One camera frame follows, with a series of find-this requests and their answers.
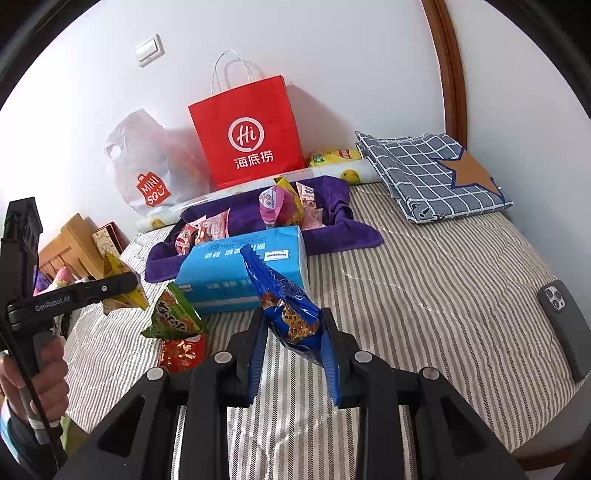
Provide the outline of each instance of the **blue plaid pillow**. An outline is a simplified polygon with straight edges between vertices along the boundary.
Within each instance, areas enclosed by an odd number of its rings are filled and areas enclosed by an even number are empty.
[[[357,132],[357,138],[359,151],[411,222],[434,222],[513,205],[486,169],[449,135],[374,138]]]

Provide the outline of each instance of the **phone case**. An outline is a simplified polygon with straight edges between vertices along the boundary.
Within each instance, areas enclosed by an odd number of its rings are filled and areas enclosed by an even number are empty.
[[[591,330],[574,298],[560,280],[544,285],[538,301],[563,348],[573,379],[585,378],[591,370]]]

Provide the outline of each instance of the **yellow snack package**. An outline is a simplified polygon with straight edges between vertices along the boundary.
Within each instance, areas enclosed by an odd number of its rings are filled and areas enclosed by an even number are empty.
[[[108,315],[113,310],[134,309],[136,307],[145,310],[150,306],[146,293],[142,288],[140,277],[135,270],[110,252],[105,252],[104,268],[105,278],[126,272],[133,272],[135,273],[135,276],[138,277],[138,286],[134,290],[102,301],[103,312],[105,315]]]
[[[309,167],[343,163],[346,161],[361,160],[361,153],[356,148],[350,150],[333,150],[315,153],[309,158]]]
[[[275,179],[275,184],[278,187],[281,187],[289,192],[290,198],[285,198],[283,206],[281,207],[281,212],[278,217],[278,226],[290,226],[290,225],[300,225],[302,218],[304,218],[304,206],[301,204],[300,196],[291,186],[291,184],[285,179],[285,177],[279,177]],[[290,209],[290,203],[292,203],[295,208]],[[283,213],[289,212],[289,218],[283,218]]]

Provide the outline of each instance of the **mattress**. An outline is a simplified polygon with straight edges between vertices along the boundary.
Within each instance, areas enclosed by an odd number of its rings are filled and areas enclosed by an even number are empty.
[[[352,187],[350,205],[384,244],[308,257],[312,299],[390,366],[437,367],[509,451],[520,447],[580,387],[537,302],[537,290],[555,278],[548,265],[500,212],[415,225],[382,184]],[[150,248],[170,229],[140,235],[122,254],[142,279]],[[164,283],[144,288],[153,302]],[[205,317],[209,353],[246,329],[250,316]],[[149,310],[105,317],[100,305],[87,307],[76,323],[66,343],[68,414],[87,432],[157,364],[159,341],[139,335],[149,323]],[[181,413],[177,445],[183,419]],[[405,473],[412,478],[412,429],[403,408],[401,419]],[[334,408],[320,367],[269,335],[254,405],[228,410],[230,475],[354,478],[357,422],[356,409]]]

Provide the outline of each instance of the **screw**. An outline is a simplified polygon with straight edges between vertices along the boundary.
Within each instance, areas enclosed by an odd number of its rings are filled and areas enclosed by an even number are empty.
[[[437,380],[439,378],[439,370],[435,367],[423,368],[423,376],[428,380]]]
[[[232,354],[230,352],[218,352],[213,359],[218,364],[227,364],[230,360],[232,360]]]
[[[373,358],[372,354],[365,351],[365,350],[360,350],[359,352],[355,353],[355,359],[360,364],[367,364],[367,363],[371,362],[372,358]]]
[[[164,370],[162,370],[160,367],[154,367],[154,368],[150,368],[150,370],[148,370],[148,372],[146,373],[146,377],[148,377],[148,380],[160,380],[164,375]]]

